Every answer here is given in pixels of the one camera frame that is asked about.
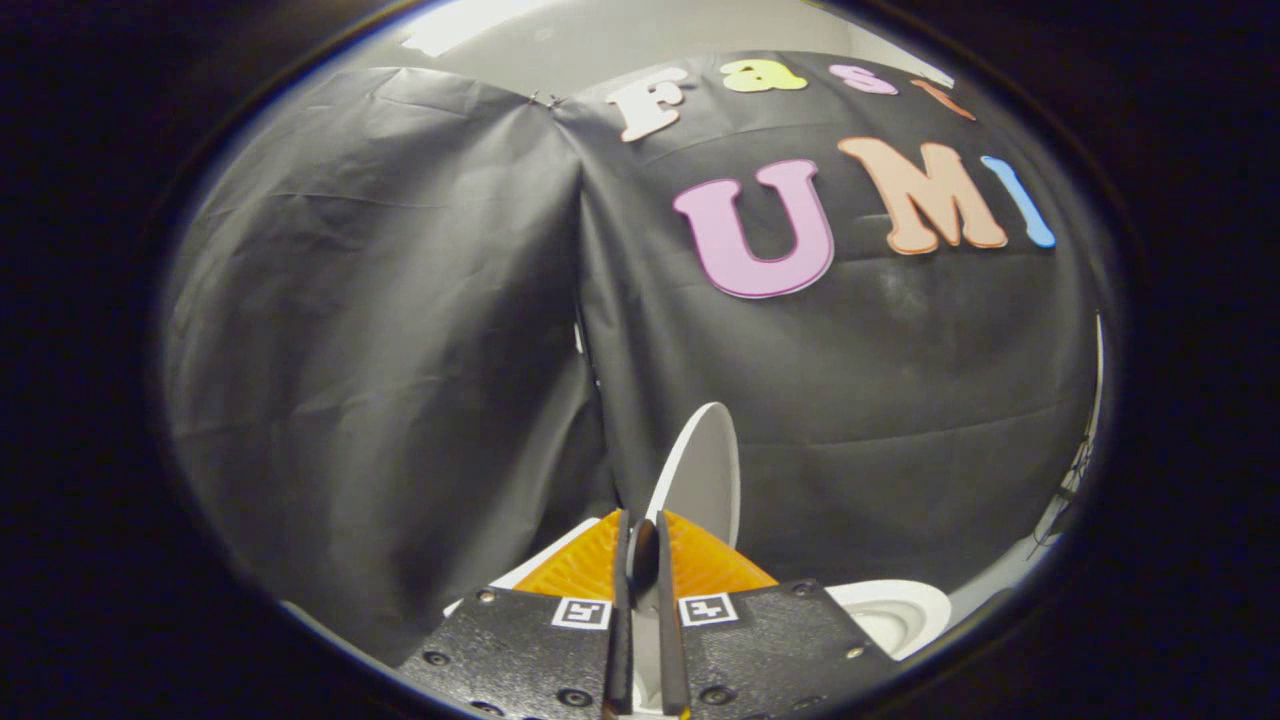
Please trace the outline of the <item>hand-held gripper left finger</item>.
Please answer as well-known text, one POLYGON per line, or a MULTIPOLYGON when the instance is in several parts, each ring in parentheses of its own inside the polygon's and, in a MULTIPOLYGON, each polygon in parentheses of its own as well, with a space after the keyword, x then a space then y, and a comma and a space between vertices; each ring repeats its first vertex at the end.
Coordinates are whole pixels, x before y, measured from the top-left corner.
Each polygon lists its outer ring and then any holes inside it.
POLYGON ((632 707, 628 515, 616 510, 466 592, 401 664, 425 696, 495 719, 613 719, 632 707))

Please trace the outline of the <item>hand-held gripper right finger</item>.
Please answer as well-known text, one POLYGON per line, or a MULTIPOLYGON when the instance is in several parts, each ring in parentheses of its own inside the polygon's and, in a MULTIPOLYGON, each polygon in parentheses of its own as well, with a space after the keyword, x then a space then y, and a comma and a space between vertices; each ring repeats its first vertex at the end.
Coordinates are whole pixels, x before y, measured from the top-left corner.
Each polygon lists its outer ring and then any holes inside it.
POLYGON ((666 714, 818 719, 859 705, 899 673, 818 582, 777 582, 673 512, 658 515, 655 532, 666 714))

